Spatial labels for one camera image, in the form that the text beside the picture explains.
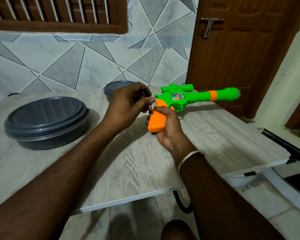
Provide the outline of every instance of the person's right arm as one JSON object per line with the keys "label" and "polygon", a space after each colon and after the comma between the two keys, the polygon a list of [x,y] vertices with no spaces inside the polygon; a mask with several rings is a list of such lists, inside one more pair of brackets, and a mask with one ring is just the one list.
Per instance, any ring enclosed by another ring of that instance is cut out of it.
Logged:
{"label": "person's right arm", "polygon": [[[155,109],[167,116],[165,131],[157,133],[157,139],[171,153],[178,168],[181,160],[196,147],[183,133],[175,111],[166,107]],[[228,185],[200,153],[184,161],[180,174],[193,205],[201,239],[284,240],[271,223]]]}

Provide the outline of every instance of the small gray container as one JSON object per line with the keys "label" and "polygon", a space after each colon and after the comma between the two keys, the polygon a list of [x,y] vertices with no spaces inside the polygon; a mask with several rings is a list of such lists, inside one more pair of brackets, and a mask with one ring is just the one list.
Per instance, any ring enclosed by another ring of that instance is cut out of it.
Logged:
{"label": "small gray container", "polygon": [[4,122],[8,137],[22,147],[45,150],[63,146],[88,128],[89,109],[73,97],[49,97],[25,104]]}
{"label": "small gray container", "polygon": [[104,92],[105,97],[107,98],[107,100],[110,102],[111,98],[112,98],[113,91],[115,89],[123,88],[123,87],[129,86],[133,83],[134,83],[134,81],[126,81],[126,80],[124,80],[124,81],[112,81],[112,82],[108,83],[103,88],[103,92]]}

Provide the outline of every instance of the hand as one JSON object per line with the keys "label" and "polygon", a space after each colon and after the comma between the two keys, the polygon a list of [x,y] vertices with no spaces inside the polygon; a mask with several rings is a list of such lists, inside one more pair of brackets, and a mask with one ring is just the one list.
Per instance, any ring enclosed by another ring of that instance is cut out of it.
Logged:
{"label": "hand", "polygon": [[176,111],[164,106],[155,106],[154,110],[167,116],[164,131],[156,133],[156,137],[160,144],[171,153],[176,166],[178,166],[180,161],[196,148],[183,133]]}
{"label": "hand", "polygon": [[[148,90],[150,97],[141,94],[144,89]],[[132,125],[140,112],[146,113],[150,110],[149,105],[156,101],[151,95],[149,88],[140,82],[114,90],[102,122],[116,133],[122,132]]]}

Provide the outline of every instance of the wood grain surface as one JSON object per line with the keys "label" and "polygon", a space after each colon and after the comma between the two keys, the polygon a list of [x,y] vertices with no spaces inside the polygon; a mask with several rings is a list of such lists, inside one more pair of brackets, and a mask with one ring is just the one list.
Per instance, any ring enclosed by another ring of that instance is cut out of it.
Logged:
{"label": "wood grain surface", "polygon": [[[152,94],[160,94],[158,87],[150,89]],[[85,135],[102,120],[109,104],[102,90],[18,94],[0,102],[0,204],[82,139],[55,149],[33,151],[6,136],[4,121],[9,113],[21,105],[53,96],[78,98],[91,109],[90,128]],[[82,186],[78,196],[82,201],[76,213],[184,187],[170,153],[148,132],[147,115],[141,113],[105,148]],[[184,133],[220,175],[234,176],[283,164],[290,156],[284,148],[213,102],[189,104],[179,115]]]}

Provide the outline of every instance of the toy gun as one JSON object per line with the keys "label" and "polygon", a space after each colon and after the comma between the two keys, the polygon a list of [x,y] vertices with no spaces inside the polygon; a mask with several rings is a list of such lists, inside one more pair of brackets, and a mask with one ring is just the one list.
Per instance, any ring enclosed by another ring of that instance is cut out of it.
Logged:
{"label": "toy gun", "polygon": [[[188,103],[205,101],[233,101],[240,97],[237,88],[225,88],[222,90],[211,90],[206,92],[192,92],[193,85],[186,84],[178,86],[171,84],[169,87],[161,87],[163,94],[155,94],[156,106],[165,106],[180,113]],[[158,111],[153,111],[150,117],[148,131],[162,132],[166,123],[166,116]]]}

